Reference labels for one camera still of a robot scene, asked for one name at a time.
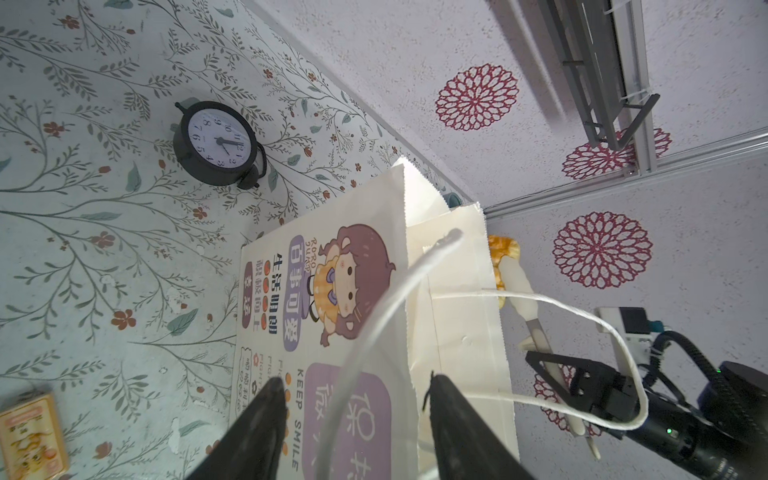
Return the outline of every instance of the clock minute hand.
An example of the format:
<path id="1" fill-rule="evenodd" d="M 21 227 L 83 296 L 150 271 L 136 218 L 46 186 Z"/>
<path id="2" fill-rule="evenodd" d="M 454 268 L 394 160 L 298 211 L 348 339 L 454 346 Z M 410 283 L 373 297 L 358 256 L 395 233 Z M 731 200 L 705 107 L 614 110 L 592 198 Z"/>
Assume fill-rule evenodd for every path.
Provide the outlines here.
<path id="1" fill-rule="evenodd" d="M 224 140 L 223 137 L 218 137 L 216 139 L 216 143 L 219 144 L 219 145 L 224 145 L 224 144 L 227 144 L 227 145 L 242 145 L 243 144 L 243 142 L 241 142 L 241 141 Z"/>

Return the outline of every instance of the alarm clock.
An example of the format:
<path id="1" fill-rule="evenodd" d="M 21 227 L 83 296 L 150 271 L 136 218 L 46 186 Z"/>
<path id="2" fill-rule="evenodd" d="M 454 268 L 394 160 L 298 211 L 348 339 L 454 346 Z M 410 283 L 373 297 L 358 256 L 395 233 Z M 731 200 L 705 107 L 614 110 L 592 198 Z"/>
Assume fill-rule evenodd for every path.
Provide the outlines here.
<path id="1" fill-rule="evenodd" d="M 217 101 L 175 105 L 184 116 L 174 134 L 174 152 L 190 175 L 209 185 L 259 187 L 266 152 L 242 115 Z M 261 172 L 254 164 L 259 153 Z"/>

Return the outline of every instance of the red flower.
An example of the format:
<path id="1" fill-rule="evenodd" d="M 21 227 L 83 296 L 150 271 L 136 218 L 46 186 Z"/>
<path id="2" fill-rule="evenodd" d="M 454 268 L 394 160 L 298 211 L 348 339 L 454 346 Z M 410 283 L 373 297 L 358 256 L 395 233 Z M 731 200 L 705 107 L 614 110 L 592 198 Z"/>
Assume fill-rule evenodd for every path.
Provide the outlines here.
<path id="1" fill-rule="evenodd" d="M 43 124 L 43 131 L 46 134 L 52 135 L 54 137 L 58 137 L 58 135 L 64 131 L 64 125 L 59 125 L 56 122 L 52 121 L 49 124 Z"/>
<path id="2" fill-rule="evenodd" d="M 574 373 L 576 372 L 576 368 L 572 366 L 565 366 L 560 365 L 560 368 L 563 372 L 563 376 L 565 377 L 565 384 L 566 386 L 571 385 L 571 380 L 574 378 Z M 534 390 L 536 391 L 536 396 L 549 400 L 553 403 L 560 403 L 560 399 L 555 394 L 554 390 L 552 390 L 549 385 L 544 381 L 543 378 L 541 378 L 538 374 L 535 376 L 536 380 L 533 385 Z M 542 412 L 544 412 L 547 415 L 547 418 L 550 422 L 554 423 L 558 426 L 560 430 L 564 430 L 566 432 L 570 432 L 571 429 L 568 428 L 568 421 L 565 419 L 565 414 L 562 414 L 560 412 L 556 412 L 555 410 L 551 409 L 541 409 Z M 589 435 L 593 437 L 599 437 L 600 435 L 603 435 L 603 431 L 600 429 L 600 427 L 596 425 L 592 425 L 591 423 L 587 423 L 587 430 L 589 431 Z"/>
<path id="3" fill-rule="evenodd" d="M 592 212 L 566 223 L 554 239 L 554 264 L 572 282 L 604 289 L 634 280 L 650 260 L 648 232 L 636 220 Z"/>
<path id="4" fill-rule="evenodd" d="M 107 248 L 114 245 L 114 235 L 110 235 L 109 232 L 101 232 L 97 237 L 91 237 L 91 243 L 99 248 Z"/>
<path id="5" fill-rule="evenodd" d="M 58 19 L 61 24 L 70 30 L 77 30 L 80 28 L 80 22 L 76 18 L 72 18 L 70 15 L 67 15 L 65 18 Z"/>
<path id="6" fill-rule="evenodd" d="M 626 129 L 617 132 L 616 136 L 621 138 L 625 131 Z M 656 157 L 660 157 L 669 150 L 672 140 L 667 132 L 656 128 L 654 129 L 654 143 L 656 145 Z M 599 144 L 594 148 L 590 147 L 589 144 L 583 144 L 565 158 L 563 172 L 567 177 L 582 180 L 632 165 L 636 159 L 634 144 L 629 144 L 622 151 L 613 151 L 605 144 Z"/>
<path id="7" fill-rule="evenodd" d="M 510 71 L 491 64 L 472 67 L 445 84 L 435 112 L 446 127 L 478 130 L 507 114 L 519 91 L 518 80 Z"/>
<path id="8" fill-rule="evenodd" d="M 125 312 L 121 312 L 118 310 L 114 313 L 114 318 L 112 319 L 112 325 L 117 325 L 118 330 L 125 330 L 126 327 L 130 326 L 131 328 L 136 326 L 136 319 L 133 317 L 134 311 L 131 309 L 125 310 Z"/>
<path id="9" fill-rule="evenodd" d="M 96 447 L 94 458 L 101 460 L 112 452 L 112 442 L 104 442 Z"/>
<path id="10" fill-rule="evenodd" d="M 212 451 L 213 451 L 213 450 L 214 450 L 214 449 L 215 449 L 217 446 L 219 446 L 219 443 L 220 443 L 220 442 L 217 440 L 217 441 L 215 441 L 215 442 L 214 442 L 213 446 L 211 446 L 211 445 L 208 445 L 208 446 L 205 448 L 205 455 L 210 455 L 210 453 L 211 453 L 211 452 L 212 452 Z"/>

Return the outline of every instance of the speckled wall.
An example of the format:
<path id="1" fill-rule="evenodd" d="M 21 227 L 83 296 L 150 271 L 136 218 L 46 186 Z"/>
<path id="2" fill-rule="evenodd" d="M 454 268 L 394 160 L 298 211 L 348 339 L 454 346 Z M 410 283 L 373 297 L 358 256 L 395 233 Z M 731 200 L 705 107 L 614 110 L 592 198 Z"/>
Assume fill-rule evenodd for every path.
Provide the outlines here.
<path id="1" fill-rule="evenodd" d="M 642 306 L 650 319 L 688 336 L 712 363 L 730 360 L 768 372 L 767 184 L 763 157 L 490 220 L 488 232 L 520 243 L 521 265 L 534 290 L 586 310 Z M 556 353 L 612 363 L 608 336 L 592 324 L 549 305 L 539 313 Z M 510 306 L 502 311 L 502 325 L 513 390 L 551 396 L 535 385 L 515 348 L 528 330 Z M 663 368 L 689 401 L 706 385 L 676 346 L 668 349 Z M 595 439 L 603 455 L 596 462 L 584 440 L 561 431 L 561 416 L 532 406 L 515 411 L 520 456 L 536 478 L 693 478 L 608 434 Z"/>
<path id="2" fill-rule="evenodd" d="M 415 157 L 239 2 L 0 12 L 0 406 L 54 392 L 62 480 L 181 479 L 227 428 L 240 247 Z M 251 123 L 258 190 L 180 168 L 190 96 Z"/>
<path id="3" fill-rule="evenodd" d="M 486 207 L 634 157 L 584 147 L 538 0 L 249 2 Z M 767 3 L 642 5 L 657 155 L 768 126 Z"/>

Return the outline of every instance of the paper bag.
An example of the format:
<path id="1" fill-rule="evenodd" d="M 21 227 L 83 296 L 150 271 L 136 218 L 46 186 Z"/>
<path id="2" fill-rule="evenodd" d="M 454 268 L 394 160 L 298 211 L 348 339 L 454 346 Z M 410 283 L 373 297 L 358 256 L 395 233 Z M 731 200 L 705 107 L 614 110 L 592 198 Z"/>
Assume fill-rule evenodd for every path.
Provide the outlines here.
<path id="1" fill-rule="evenodd" d="M 389 285 L 398 282 L 409 264 L 423 254 L 423 248 L 440 237 L 428 237 L 422 230 L 430 222 L 435 222 L 434 229 L 442 228 L 452 219 L 463 222 L 463 212 L 470 210 L 450 212 L 439 192 L 416 168 L 400 160 L 364 187 L 243 247 L 230 423 L 270 377 L 283 379 L 288 420 L 278 478 L 314 478 L 320 426 L 333 395 L 333 385 L 371 309 Z M 484 234 L 482 214 L 479 219 Z M 467 223 L 465 227 L 478 225 Z M 467 243 L 473 253 L 478 246 L 474 240 Z M 487 266 L 477 267 L 478 272 L 485 267 L 493 283 L 490 257 Z M 485 280 L 480 273 L 472 278 L 481 277 Z M 430 277 L 424 285 L 432 281 Z M 485 286 L 475 280 L 465 280 L 463 284 L 471 284 L 475 290 Z M 406 306 L 401 307 L 370 351 L 339 426 L 332 478 L 415 478 L 419 463 L 434 463 L 434 459 L 419 453 L 418 447 L 420 429 L 421 435 L 431 442 L 429 421 L 426 430 L 424 421 L 419 421 L 425 392 L 422 385 L 429 381 L 428 369 L 447 372 L 452 379 L 454 374 L 463 378 L 464 371 L 456 368 L 460 359 L 446 362 L 442 358 L 440 363 L 435 361 L 435 355 L 445 352 L 451 357 L 471 350 L 455 349 L 446 343 L 455 335 L 438 316 L 452 307 L 444 300 L 432 306 L 424 295 L 429 296 L 428 286 L 422 286 L 412 296 L 419 296 L 420 300 L 409 301 L 410 322 Z M 493 311 L 480 305 L 493 306 L 495 300 L 472 299 L 471 303 L 482 310 L 481 315 L 475 312 L 472 318 L 495 322 L 500 333 L 498 309 Z M 455 325 L 457 320 L 453 317 L 448 325 Z M 436 338 L 421 334 L 428 328 L 435 332 L 437 323 L 441 326 Z M 480 336 L 487 337 L 489 342 L 495 338 L 495 331 L 485 333 L 488 327 L 480 330 Z M 479 338 L 472 338 L 474 345 L 485 348 L 480 347 L 485 344 Z M 494 349 L 498 346 L 491 343 Z M 500 345 L 498 358 L 506 366 L 503 343 Z M 413 382 L 409 358 L 418 360 L 418 378 L 413 378 Z M 474 359 L 464 361 L 471 364 Z M 502 369 L 485 360 L 479 365 L 485 369 L 491 364 L 492 373 L 481 386 L 485 391 L 508 389 L 506 367 Z M 454 381 L 462 387 L 461 380 Z M 510 405 L 505 406 L 507 412 L 493 406 L 479 407 L 489 425 L 514 414 Z M 512 432 L 514 436 L 513 417 L 511 429 L 502 430 L 503 435 Z"/>

